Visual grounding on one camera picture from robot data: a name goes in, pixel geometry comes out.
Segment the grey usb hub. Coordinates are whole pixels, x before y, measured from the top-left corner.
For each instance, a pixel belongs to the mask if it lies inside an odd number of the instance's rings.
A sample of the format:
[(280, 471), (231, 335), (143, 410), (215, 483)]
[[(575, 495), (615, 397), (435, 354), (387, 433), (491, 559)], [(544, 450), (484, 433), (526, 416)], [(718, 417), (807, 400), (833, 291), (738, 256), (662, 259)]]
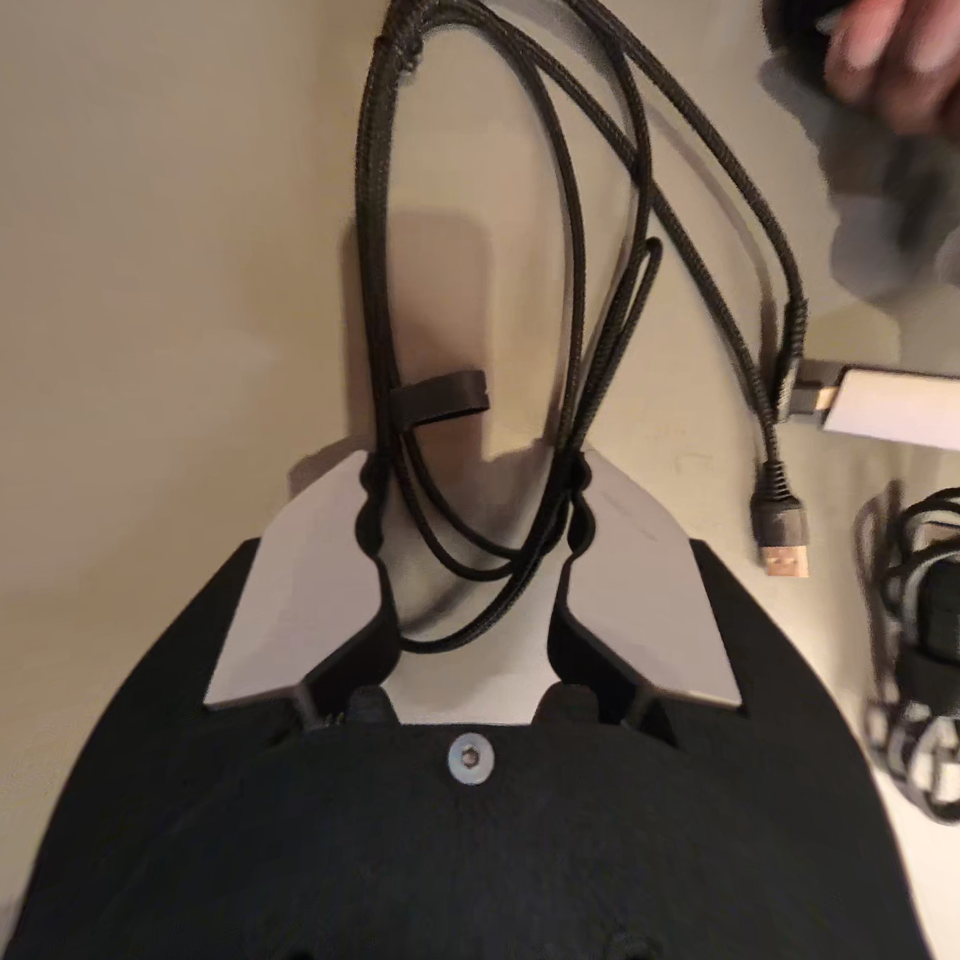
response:
[(789, 413), (827, 433), (959, 451), (957, 375), (806, 360)]

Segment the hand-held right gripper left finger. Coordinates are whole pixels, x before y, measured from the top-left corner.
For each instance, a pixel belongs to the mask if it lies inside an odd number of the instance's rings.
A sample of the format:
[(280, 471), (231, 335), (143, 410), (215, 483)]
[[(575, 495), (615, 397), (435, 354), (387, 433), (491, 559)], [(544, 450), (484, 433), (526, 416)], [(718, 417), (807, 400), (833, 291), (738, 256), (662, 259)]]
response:
[(318, 726), (393, 672), (402, 638), (380, 557), (387, 468), (375, 452), (352, 452), (270, 522), (205, 691), (208, 709), (288, 700)]

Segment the person's left hand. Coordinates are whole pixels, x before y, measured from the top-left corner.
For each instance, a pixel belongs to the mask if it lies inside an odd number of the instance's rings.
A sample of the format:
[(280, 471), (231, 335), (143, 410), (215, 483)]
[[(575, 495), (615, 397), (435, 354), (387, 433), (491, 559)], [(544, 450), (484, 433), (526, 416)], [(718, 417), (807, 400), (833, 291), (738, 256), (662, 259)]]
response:
[(904, 137), (959, 142), (959, 3), (856, 1), (830, 36), (823, 79), (840, 102)]

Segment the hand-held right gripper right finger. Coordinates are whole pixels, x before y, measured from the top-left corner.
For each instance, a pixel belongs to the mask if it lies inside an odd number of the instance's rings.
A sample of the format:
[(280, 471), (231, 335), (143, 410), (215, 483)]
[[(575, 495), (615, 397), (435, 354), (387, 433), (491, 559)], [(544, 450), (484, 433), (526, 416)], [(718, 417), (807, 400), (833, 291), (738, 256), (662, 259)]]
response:
[(667, 702), (735, 713), (743, 698), (690, 538), (594, 450), (576, 463), (548, 662), (600, 723), (641, 727)]

